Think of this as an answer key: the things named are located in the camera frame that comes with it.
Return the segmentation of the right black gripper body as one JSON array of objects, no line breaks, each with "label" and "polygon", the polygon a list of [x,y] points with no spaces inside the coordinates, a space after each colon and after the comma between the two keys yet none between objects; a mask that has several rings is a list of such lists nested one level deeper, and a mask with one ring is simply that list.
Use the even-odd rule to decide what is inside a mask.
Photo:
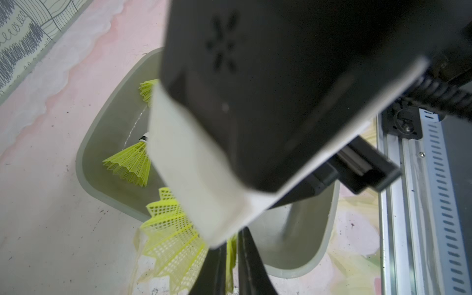
[{"label": "right black gripper body", "polygon": [[401,176],[400,167],[358,136],[284,195],[272,208],[320,195],[336,180],[359,194],[382,192]]}]

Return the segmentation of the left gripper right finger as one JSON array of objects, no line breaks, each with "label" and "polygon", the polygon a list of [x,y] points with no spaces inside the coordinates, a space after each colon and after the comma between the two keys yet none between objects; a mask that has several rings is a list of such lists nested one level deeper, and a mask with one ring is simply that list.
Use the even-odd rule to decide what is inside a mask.
[{"label": "left gripper right finger", "polygon": [[248,227],[238,233],[238,283],[240,295],[278,295]]}]

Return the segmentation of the grey plastic storage box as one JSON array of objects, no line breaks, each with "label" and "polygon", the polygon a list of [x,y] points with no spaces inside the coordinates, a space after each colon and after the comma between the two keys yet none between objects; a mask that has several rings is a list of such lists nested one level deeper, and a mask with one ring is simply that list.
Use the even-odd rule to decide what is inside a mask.
[{"label": "grey plastic storage box", "polygon": [[[136,220],[150,218],[147,205],[158,200],[164,187],[151,170],[145,187],[128,183],[108,170],[103,161],[134,145],[148,129],[149,109],[139,85],[155,79],[162,49],[144,55],[127,73],[94,119],[77,152],[76,174],[92,197]],[[321,194],[264,212],[250,232],[271,276],[293,279],[309,273],[323,259],[334,225],[339,200],[339,182]]]}]

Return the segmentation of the yellow shuttlecock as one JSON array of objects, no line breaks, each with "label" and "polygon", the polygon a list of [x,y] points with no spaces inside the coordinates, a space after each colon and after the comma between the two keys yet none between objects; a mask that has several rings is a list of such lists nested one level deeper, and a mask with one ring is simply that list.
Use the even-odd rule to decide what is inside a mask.
[{"label": "yellow shuttlecock", "polygon": [[152,91],[154,86],[159,82],[159,79],[153,79],[149,81],[142,82],[139,86],[140,95],[144,102],[147,103],[148,107],[151,107],[152,102]]},{"label": "yellow shuttlecock", "polygon": [[140,187],[146,187],[151,171],[151,160],[147,153],[149,133],[139,141],[103,160],[103,165],[120,179]]},{"label": "yellow shuttlecock", "polygon": [[159,197],[146,206],[151,218],[141,225],[147,236],[143,251],[156,260],[154,275],[168,276],[170,293],[176,295],[193,287],[209,247],[170,188],[160,188]]}]

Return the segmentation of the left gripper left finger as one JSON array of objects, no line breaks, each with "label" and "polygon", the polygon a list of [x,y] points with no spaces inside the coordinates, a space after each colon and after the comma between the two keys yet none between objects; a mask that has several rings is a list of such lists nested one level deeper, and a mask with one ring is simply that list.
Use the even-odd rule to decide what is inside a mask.
[{"label": "left gripper left finger", "polygon": [[189,295],[226,294],[226,243],[210,249]]}]

